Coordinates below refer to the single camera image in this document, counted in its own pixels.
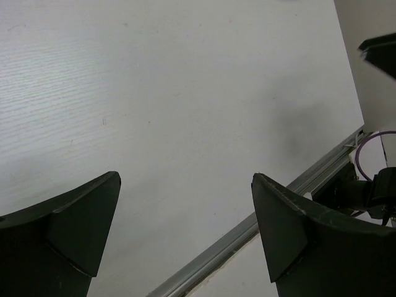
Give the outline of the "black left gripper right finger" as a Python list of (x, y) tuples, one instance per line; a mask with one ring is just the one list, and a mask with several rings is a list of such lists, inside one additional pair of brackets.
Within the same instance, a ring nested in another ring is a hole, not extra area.
[(395, 230), (299, 196), (264, 174), (252, 197), (279, 296), (394, 296)]

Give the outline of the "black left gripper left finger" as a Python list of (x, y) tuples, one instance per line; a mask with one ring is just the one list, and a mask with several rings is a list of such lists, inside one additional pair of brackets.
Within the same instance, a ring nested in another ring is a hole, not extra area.
[(1, 296), (86, 296), (121, 188), (109, 171), (1, 217)]

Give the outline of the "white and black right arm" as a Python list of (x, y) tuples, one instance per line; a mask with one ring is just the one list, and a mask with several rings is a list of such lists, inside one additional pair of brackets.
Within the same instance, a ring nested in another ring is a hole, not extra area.
[(359, 45), (363, 59), (395, 79), (396, 74), (396, 33), (364, 40)]

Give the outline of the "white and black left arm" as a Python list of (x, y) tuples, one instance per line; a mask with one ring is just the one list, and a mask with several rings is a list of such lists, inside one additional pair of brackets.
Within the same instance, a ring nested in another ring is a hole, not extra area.
[[(394, 296), (395, 169), (345, 181), (332, 205), (299, 196), (262, 173), (252, 197), (270, 281), (279, 296)], [(86, 296), (97, 276), (121, 188), (107, 172), (69, 192), (1, 217), (2, 296)]]

